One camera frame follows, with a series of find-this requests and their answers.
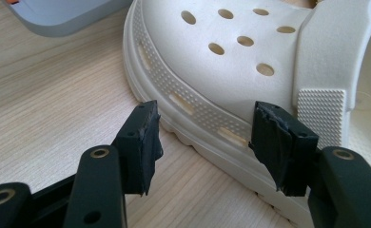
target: light wood surface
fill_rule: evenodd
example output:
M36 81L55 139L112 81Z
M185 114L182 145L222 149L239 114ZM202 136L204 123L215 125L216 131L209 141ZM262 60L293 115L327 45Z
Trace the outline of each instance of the light wood surface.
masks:
M123 67L127 11L73 35L28 31L0 1L0 183L36 192L111 143L133 107ZM161 129L149 196L127 196L129 227L292 227L270 205Z

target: textured shoe band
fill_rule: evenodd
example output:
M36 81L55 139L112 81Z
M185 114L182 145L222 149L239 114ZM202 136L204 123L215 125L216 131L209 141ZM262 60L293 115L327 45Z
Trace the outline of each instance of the textured shoe band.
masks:
M298 119L319 138L319 148L347 144L349 114L344 113L344 90L302 89L298 94Z

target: wood grain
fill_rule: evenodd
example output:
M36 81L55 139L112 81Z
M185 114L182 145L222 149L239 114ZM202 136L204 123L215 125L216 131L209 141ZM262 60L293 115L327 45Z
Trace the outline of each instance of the wood grain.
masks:
M36 192L111 143L137 102L123 67L126 10L73 35L28 31L0 1L0 183ZM291 227L270 205L163 129L149 196L127 196L129 227Z

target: crocs shoe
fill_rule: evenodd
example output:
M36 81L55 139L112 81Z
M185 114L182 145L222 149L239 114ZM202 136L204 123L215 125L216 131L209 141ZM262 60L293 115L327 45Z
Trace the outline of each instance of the crocs shoe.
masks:
M135 0L124 56L162 125L300 227L306 198L275 191L247 144L255 101L281 106L371 164L371 0L314 9L274 0Z

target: wooden floor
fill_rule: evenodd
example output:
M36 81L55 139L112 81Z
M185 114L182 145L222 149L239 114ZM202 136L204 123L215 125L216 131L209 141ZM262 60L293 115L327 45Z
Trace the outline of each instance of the wooden floor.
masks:
M0 183L36 192L111 143L137 102L123 67L126 10L73 35L28 31L0 1ZM292 227L190 146L161 130L149 196L127 196L129 227Z

